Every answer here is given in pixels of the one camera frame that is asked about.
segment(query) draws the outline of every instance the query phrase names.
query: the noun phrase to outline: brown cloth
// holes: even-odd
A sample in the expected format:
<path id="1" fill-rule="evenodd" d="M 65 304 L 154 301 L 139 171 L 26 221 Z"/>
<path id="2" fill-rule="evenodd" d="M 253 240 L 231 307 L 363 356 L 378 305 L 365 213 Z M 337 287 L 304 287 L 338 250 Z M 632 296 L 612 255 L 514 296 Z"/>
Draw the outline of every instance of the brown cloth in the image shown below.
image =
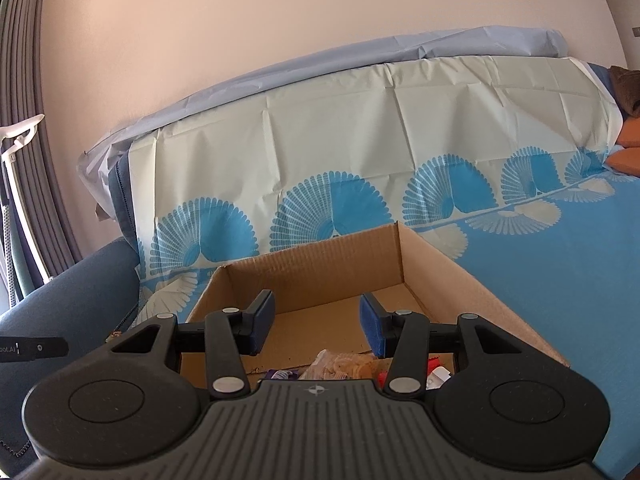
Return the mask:
<path id="1" fill-rule="evenodd" d="M 632 117 L 640 117 L 640 70 L 614 65 L 609 68 L 609 76 L 622 109 Z"/>

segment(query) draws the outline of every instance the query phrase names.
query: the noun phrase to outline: plastic bag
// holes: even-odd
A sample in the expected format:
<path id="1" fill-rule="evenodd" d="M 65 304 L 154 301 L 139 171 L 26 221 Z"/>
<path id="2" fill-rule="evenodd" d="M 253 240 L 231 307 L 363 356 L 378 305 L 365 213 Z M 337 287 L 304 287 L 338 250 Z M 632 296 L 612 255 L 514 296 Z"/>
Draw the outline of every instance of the plastic bag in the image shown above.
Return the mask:
<path id="1" fill-rule="evenodd" d="M 372 379 L 376 371 L 375 356 L 322 350 L 305 370 L 300 380 Z"/>

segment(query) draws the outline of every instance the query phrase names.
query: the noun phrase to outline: orange cushion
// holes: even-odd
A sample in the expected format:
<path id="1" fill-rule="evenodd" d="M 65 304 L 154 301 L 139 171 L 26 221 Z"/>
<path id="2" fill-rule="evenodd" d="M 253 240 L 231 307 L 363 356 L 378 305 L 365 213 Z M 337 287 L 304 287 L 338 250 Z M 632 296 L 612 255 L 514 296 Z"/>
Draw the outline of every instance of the orange cushion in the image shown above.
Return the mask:
<path id="1" fill-rule="evenodd" d="M 640 148 L 640 119 L 629 117 L 622 124 L 616 144 L 625 148 Z"/>
<path id="2" fill-rule="evenodd" d="M 640 148 L 627 148 L 607 157 L 607 164 L 614 170 L 640 176 Z"/>

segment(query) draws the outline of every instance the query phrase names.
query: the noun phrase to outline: white logo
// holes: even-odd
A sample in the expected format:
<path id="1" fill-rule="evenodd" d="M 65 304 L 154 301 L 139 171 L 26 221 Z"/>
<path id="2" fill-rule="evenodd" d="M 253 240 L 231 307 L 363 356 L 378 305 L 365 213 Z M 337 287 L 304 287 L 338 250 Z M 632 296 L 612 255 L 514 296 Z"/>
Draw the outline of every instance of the white logo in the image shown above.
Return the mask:
<path id="1" fill-rule="evenodd" d="M 315 384 L 314 386 L 306 389 L 310 394 L 314 394 L 316 397 L 320 394 L 324 394 L 326 388 L 324 386 L 320 386 L 320 384 Z"/>

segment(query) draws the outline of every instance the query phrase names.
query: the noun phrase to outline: corrugated cardboard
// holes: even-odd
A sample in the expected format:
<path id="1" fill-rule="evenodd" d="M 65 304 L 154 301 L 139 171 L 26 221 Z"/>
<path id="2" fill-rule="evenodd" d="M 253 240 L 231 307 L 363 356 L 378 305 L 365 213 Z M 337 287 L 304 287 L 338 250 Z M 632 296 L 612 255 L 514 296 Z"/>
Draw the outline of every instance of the corrugated cardboard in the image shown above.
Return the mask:
<path id="1" fill-rule="evenodd" d="M 276 318 L 260 355 L 244 356 L 249 374 L 305 367 L 318 352 L 369 351 L 358 318 L 359 297 L 373 291 L 388 310 L 423 312 L 456 322 L 475 312 L 566 364 L 529 325 L 468 272 L 402 224 L 335 237 L 219 267 L 189 321 L 227 306 L 246 308 L 268 288 Z M 180 373 L 205 387 L 204 355 L 185 354 Z"/>

